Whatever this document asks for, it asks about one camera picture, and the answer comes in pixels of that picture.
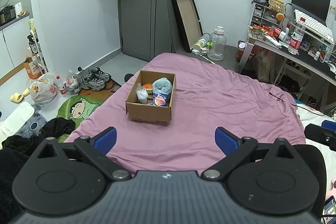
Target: plush toy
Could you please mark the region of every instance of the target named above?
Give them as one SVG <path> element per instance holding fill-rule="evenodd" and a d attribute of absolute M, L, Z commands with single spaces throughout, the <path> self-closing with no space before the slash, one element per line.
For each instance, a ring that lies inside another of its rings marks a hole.
<path fill-rule="evenodd" d="M 334 178 L 331 181 L 331 183 L 333 184 L 333 188 L 330 191 L 327 191 L 327 193 L 325 195 L 325 200 L 330 198 L 332 195 L 334 196 L 334 198 L 336 198 L 336 178 Z"/>
<path fill-rule="evenodd" d="M 168 95 L 167 96 L 168 98 L 170 97 L 172 84 L 166 77 L 156 80 L 153 83 L 152 87 L 153 87 L 153 93 L 156 92 L 165 93 Z"/>

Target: white keyboard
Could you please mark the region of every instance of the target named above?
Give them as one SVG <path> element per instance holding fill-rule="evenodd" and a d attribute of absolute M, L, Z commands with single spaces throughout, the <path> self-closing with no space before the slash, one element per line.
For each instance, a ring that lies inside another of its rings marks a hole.
<path fill-rule="evenodd" d="M 309 15 L 306 15 L 305 13 L 299 10 L 295 10 L 294 13 L 296 22 L 299 22 L 300 18 L 303 17 L 306 20 L 305 22 L 306 29 L 317 34 L 319 37 L 324 38 L 329 43 L 334 44 L 333 33 L 328 27 L 324 26 L 322 23 L 318 22 L 317 20 L 313 19 Z"/>

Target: white cabinet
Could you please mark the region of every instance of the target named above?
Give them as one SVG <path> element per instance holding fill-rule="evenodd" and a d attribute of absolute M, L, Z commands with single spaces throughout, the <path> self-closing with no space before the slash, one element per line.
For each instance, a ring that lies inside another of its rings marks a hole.
<path fill-rule="evenodd" d="M 28 22 L 29 16 L 14 22 L 2 30 L 14 67 L 24 62 L 26 56 L 31 54 L 28 49 L 29 40 L 27 39 L 30 34 Z"/>
<path fill-rule="evenodd" d="M 3 33 L 0 31 L 0 78 L 4 77 L 14 68 L 11 57 L 6 47 Z"/>

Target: orange box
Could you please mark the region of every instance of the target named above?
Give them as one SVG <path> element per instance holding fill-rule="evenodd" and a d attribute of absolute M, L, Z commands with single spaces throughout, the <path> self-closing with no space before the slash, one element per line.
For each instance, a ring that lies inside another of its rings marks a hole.
<path fill-rule="evenodd" d="M 39 65 L 37 64 L 37 60 L 33 60 L 31 57 L 27 57 L 23 65 L 25 66 L 26 72 L 30 79 L 37 79 L 42 75 Z"/>

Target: pink bed sheet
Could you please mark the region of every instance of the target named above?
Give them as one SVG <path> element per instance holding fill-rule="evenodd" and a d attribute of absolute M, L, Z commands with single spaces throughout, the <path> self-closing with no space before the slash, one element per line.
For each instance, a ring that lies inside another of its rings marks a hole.
<path fill-rule="evenodd" d="M 219 126 L 239 137 L 251 136 L 264 143 L 278 137 L 291 144 L 305 143 L 296 107 L 289 104 L 295 104 L 294 99 L 274 85 L 170 53 L 157 56 L 143 69 L 176 74 L 177 89 L 169 126 L 128 118 L 125 99 L 134 76 L 84 120 L 67 142 L 83 135 L 93 137 L 113 126 L 117 130 L 117 143 L 107 157 L 133 174 L 137 170 L 201 173 L 225 156 L 214 140 Z"/>

